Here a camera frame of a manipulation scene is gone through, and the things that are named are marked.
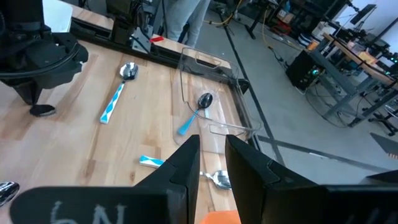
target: jeans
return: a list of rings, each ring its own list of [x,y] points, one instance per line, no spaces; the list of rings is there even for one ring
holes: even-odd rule
[[[195,47],[200,28],[206,15],[210,0],[176,0],[166,12],[167,37],[178,41],[182,28],[188,22],[190,24],[185,45]]]

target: wooden tabletop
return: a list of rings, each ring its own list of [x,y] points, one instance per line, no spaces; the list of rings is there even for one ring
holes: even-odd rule
[[[111,28],[112,20],[74,7],[73,16]],[[89,51],[83,71],[71,83],[44,90],[39,104],[58,113],[35,118],[17,93],[0,85],[0,182],[14,181],[21,190],[45,185],[133,186],[154,171],[140,166],[141,155],[166,160],[178,148],[173,104],[174,69],[113,50],[80,42]],[[184,45],[164,40],[158,45],[181,51]],[[136,80],[126,83],[109,124],[100,115],[120,84],[125,62],[139,66]],[[208,81],[190,83],[211,86]],[[239,122],[228,87],[218,85],[219,117]],[[201,135],[201,170],[226,170],[224,137]],[[0,208],[0,222],[11,223],[9,204]],[[211,211],[236,209],[232,191],[200,179],[196,222]]]
[[[372,67],[380,69],[377,65],[368,65],[366,63],[362,63],[363,61],[360,58],[358,58],[357,55],[355,55],[352,51],[348,50],[347,46],[343,46],[342,43],[334,41],[335,39],[330,34],[324,33],[323,36],[329,41],[333,42],[333,45],[338,47],[349,59],[351,59],[358,65],[361,65],[361,68],[363,68],[363,70],[374,79],[377,79],[380,82],[385,83],[386,85],[390,85],[393,82],[393,80],[385,76],[385,74],[372,69]]]

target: transparent container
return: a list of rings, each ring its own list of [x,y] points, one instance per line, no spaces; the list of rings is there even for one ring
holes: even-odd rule
[[[202,151],[224,154],[227,134],[246,141],[262,128],[248,112],[238,75],[237,66],[227,60],[191,48],[182,50],[172,75],[173,138],[178,145],[199,134]],[[198,110],[198,99],[205,93],[210,93],[213,101]],[[192,117],[187,132],[181,134],[180,129]]]

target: spoon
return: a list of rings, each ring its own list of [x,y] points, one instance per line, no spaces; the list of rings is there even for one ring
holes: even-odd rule
[[[19,184],[14,182],[0,183],[0,207],[11,201],[19,191]]]
[[[214,182],[214,184],[220,189],[223,190],[232,189],[231,182],[229,181],[228,177],[228,172],[226,172],[225,170],[216,171],[213,174],[213,176],[207,173],[203,173],[202,171],[199,174],[211,179]]]
[[[213,102],[213,95],[210,93],[205,93],[201,97],[199,97],[198,109],[194,112],[192,117],[185,124],[183,124],[180,129],[178,129],[178,133],[182,136],[185,135],[189,127],[191,126],[193,120],[195,119],[195,116],[198,114],[198,111],[200,109],[208,108],[211,105],[211,102]]]
[[[99,121],[103,124],[108,124],[113,113],[113,109],[118,102],[119,96],[123,90],[124,84],[128,81],[134,80],[138,74],[138,66],[133,62],[128,62],[120,68],[120,75],[123,78],[122,83],[120,83],[118,90],[114,93],[112,100],[107,105],[104,113],[101,115]]]

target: spoon handle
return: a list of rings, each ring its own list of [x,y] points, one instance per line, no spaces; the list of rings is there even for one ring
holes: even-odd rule
[[[109,102],[107,105],[104,113],[101,115],[101,118],[99,121],[103,124],[108,124],[109,120],[111,119],[111,115],[113,113],[114,108],[116,107],[116,103],[119,100],[119,96],[122,93],[123,87],[124,87],[124,81],[120,83],[118,90],[116,90],[116,93],[114,93],[112,100]]]
[[[192,115],[192,117],[185,124],[183,124],[180,129],[178,129],[178,133],[180,135],[182,135],[182,136],[186,135],[186,133],[187,133],[189,127],[191,126],[193,120],[195,119],[195,116],[197,115],[198,111],[199,110],[196,110],[195,113]]]

